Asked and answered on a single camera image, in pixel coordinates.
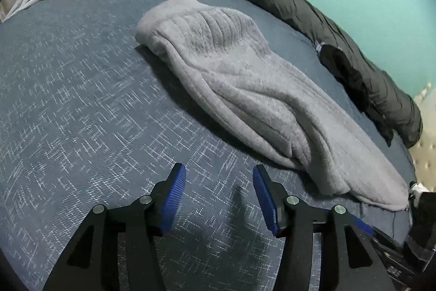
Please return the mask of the white folded garment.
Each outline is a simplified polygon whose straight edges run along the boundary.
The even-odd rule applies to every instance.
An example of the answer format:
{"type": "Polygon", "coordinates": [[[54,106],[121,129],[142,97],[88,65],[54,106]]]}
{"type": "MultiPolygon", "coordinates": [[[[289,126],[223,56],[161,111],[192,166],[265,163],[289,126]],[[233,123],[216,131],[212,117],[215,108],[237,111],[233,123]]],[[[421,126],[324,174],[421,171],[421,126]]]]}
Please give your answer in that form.
{"type": "Polygon", "coordinates": [[[420,182],[411,181],[409,184],[410,193],[418,199],[422,193],[428,192],[428,189],[420,182]]]}

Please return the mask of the blue patterned bed sheet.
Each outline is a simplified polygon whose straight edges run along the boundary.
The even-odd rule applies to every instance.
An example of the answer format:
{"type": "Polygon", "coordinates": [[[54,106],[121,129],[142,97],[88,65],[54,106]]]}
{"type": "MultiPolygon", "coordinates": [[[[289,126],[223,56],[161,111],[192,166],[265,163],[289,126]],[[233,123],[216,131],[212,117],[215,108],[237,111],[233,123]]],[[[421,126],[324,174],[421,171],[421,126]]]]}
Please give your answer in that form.
{"type": "MultiPolygon", "coordinates": [[[[204,113],[169,68],[135,41],[165,0],[45,0],[1,25],[1,250],[41,290],[84,216],[124,206],[183,163],[171,232],[156,241],[168,290],[271,290],[283,241],[252,185],[262,157],[204,113]]],[[[270,48],[365,130],[406,181],[399,138],[387,145],[323,67],[311,43],[243,0],[199,0],[249,15],[270,48]]]]}

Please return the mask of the grey quilted sweatshirt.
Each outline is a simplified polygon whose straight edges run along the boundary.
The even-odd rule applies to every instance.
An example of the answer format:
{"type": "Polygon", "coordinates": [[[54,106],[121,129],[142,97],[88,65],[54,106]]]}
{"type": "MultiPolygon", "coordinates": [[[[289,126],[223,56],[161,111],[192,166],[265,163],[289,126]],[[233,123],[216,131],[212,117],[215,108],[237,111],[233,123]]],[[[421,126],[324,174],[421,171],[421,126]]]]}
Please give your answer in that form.
{"type": "Polygon", "coordinates": [[[320,193],[350,193],[388,211],[408,207],[393,164],[337,102],[270,49],[250,16],[167,0],[143,15],[135,38],[224,129],[275,163],[305,171],[320,193]]]}

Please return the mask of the dark grey rolled duvet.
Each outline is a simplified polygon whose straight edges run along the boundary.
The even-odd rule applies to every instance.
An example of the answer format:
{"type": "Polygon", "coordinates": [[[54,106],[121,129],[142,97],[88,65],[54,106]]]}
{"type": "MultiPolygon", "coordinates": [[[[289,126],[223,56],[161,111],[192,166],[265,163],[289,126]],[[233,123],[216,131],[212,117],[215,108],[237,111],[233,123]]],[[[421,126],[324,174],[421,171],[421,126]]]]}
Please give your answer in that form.
{"type": "Polygon", "coordinates": [[[353,39],[307,0],[247,0],[307,37],[320,63],[373,121],[387,143],[398,134],[407,148],[422,135],[423,121],[412,98],[387,72],[366,58],[353,39]]]}

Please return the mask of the black garment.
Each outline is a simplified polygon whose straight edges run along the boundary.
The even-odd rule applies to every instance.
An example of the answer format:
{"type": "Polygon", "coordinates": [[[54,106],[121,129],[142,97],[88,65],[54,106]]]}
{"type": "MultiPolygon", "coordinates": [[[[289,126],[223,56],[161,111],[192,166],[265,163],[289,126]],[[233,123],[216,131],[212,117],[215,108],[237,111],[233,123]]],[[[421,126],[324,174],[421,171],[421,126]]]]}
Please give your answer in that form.
{"type": "Polygon", "coordinates": [[[393,129],[388,126],[384,116],[371,103],[369,90],[361,73],[353,68],[343,51],[330,44],[321,45],[319,60],[344,87],[357,109],[365,113],[375,124],[376,129],[390,147],[394,137],[393,129]]]}

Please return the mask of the cream tufted headboard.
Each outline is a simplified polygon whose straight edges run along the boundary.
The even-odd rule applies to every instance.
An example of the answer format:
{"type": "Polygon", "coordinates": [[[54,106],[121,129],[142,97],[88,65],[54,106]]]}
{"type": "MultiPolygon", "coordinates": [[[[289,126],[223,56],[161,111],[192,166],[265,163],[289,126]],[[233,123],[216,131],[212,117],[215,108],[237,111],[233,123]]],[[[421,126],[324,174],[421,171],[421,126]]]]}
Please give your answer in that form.
{"type": "Polygon", "coordinates": [[[419,141],[409,149],[415,168],[417,181],[429,191],[435,192],[435,85],[427,83],[426,87],[415,97],[421,112],[423,132],[419,141]]]}

